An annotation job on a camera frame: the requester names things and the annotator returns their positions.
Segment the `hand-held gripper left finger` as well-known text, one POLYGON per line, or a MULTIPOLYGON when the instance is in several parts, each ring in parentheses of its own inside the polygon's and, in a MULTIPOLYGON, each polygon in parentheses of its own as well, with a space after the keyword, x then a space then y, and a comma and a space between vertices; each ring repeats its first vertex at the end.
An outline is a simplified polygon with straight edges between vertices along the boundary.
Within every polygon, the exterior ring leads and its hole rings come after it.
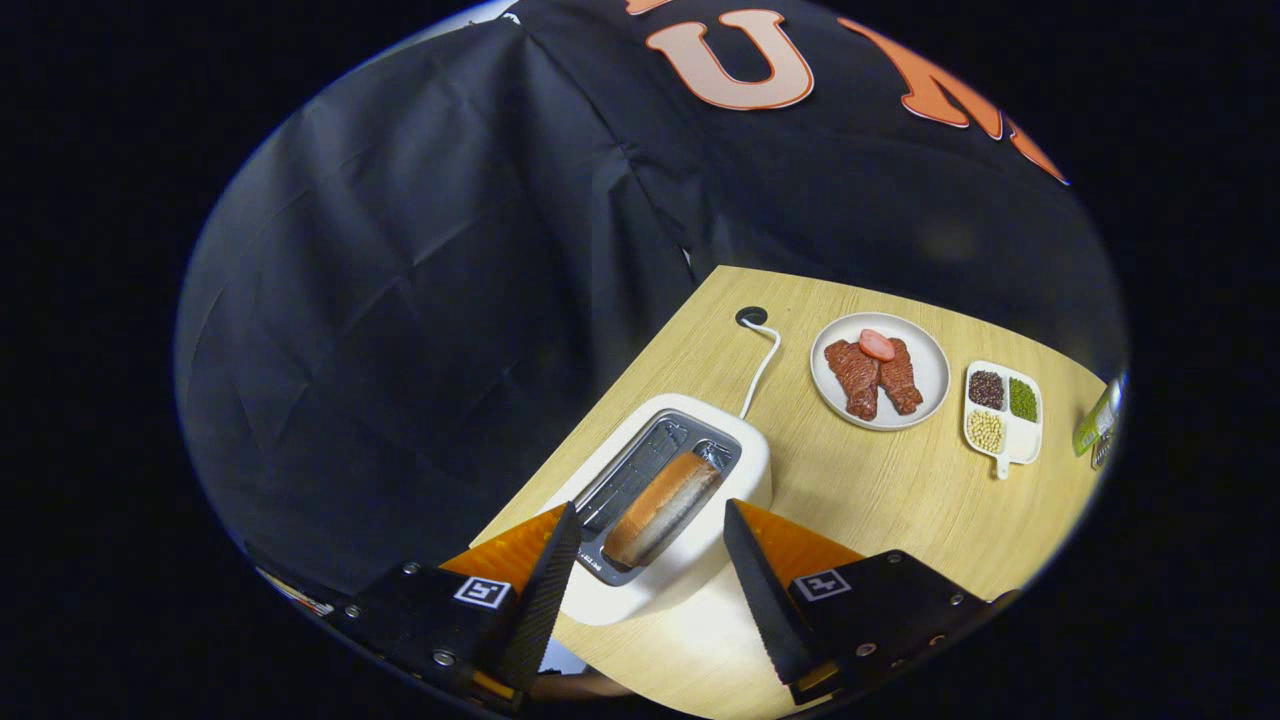
POLYGON ((436 566, 402 562, 338 602, 332 632, 458 706, 521 706, 577 561, 581 523, 554 506, 436 566))

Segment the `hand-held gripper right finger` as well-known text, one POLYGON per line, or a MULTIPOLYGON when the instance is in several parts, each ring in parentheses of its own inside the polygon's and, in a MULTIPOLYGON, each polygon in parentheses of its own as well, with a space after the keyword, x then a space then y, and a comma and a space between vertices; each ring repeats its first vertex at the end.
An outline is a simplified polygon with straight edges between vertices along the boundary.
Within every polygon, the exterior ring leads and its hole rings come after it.
POLYGON ((739 498, 723 542, 796 705, 861 698, 970 635, 1020 596, 972 593, 905 550, 863 555, 739 498))

